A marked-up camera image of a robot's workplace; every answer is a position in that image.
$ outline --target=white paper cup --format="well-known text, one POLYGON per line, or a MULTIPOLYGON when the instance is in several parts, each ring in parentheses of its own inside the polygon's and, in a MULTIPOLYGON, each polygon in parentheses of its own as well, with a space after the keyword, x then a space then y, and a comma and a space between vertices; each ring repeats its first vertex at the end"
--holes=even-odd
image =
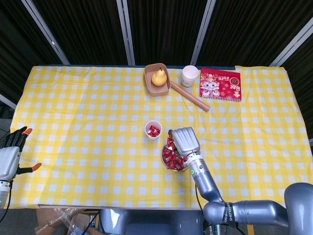
POLYGON ((187 65, 182 70, 181 83, 184 87, 191 87, 199 75, 199 70, 192 65, 187 65))
POLYGON ((157 139, 161 135, 161 133, 162 133, 162 126, 161 126, 161 124, 158 121, 149 121, 145 125, 145 133, 146 133, 146 135, 148 136, 149 139, 155 140, 155 139, 157 139), (155 126, 156 128, 158 128, 160 130, 160 134, 158 136, 152 137, 152 136, 148 135, 148 131, 149 131, 151 126, 155 126))

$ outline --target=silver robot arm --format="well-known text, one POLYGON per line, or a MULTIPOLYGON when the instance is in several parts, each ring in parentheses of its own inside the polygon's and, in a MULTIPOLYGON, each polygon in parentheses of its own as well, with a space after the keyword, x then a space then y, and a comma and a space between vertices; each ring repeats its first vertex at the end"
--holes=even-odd
POLYGON ((4 208, 6 199, 12 190, 14 177, 33 172, 41 166, 41 163, 37 163, 33 167, 19 167, 22 149, 31 132, 32 129, 27 129, 25 126, 6 136, 0 145, 0 209, 4 208))
POLYGON ((172 131, 178 152, 187 157, 188 168, 200 195, 209 202, 203 215, 211 224, 262 224, 289 227, 289 235, 313 234, 313 185, 296 183, 285 191, 287 210, 270 200, 226 203, 200 153, 192 127, 172 131))

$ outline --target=cardboard box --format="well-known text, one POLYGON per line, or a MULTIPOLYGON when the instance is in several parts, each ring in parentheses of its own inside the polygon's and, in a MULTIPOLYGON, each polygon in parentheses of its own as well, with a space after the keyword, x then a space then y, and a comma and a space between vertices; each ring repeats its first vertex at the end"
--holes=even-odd
MULTIPOLYGON (((87 214, 77 214, 72 218, 70 226, 77 226, 81 230, 85 230, 90 222, 90 216, 87 214)), ((67 235, 70 235, 72 231, 69 229, 67 235)))
POLYGON ((90 234, 90 235, 105 235, 103 234, 102 232, 94 229, 94 228, 88 228, 87 229, 87 232, 90 234))
MULTIPOLYGON (((96 214, 98 213, 98 211, 84 211, 82 212, 83 214, 87 214, 90 216, 90 221, 92 220, 92 215, 96 216, 96 214)), ((95 224, 95 229, 99 229, 99 215, 96 216, 96 218, 94 219, 93 223, 95 224)))
MULTIPOLYGON (((71 219, 74 215, 84 211, 85 209, 64 209, 71 219)), ((53 208, 41 208, 36 210, 38 227, 35 228, 37 235, 51 235, 55 228, 62 224, 62 217, 53 208)))

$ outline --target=red candy wrapper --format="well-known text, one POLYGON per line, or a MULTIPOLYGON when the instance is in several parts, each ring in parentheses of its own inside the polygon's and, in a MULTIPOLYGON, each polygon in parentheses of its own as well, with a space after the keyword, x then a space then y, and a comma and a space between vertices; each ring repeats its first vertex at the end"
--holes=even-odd
POLYGON ((147 134, 151 137, 157 137, 160 134, 160 129, 156 128, 155 126, 151 125, 147 134))
POLYGON ((165 147, 162 153, 162 157, 167 166, 171 170, 183 170, 184 169, 184 162, 187 161, 187 158, 182 158, 177 155, 172 149, 165 147))
POLYGON ((172 143, 174 143, 174 140, 167 138, 167 147, 170 147, 172 143))

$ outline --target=pear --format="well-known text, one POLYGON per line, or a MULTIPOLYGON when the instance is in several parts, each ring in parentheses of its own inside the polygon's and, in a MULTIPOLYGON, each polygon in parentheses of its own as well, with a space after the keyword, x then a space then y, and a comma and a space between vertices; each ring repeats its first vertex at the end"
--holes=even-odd
POLYGON ((152 75, 152 83, 160 87, 166 83, 166 73, 163 69, 159 69, 155 74, 152 75))

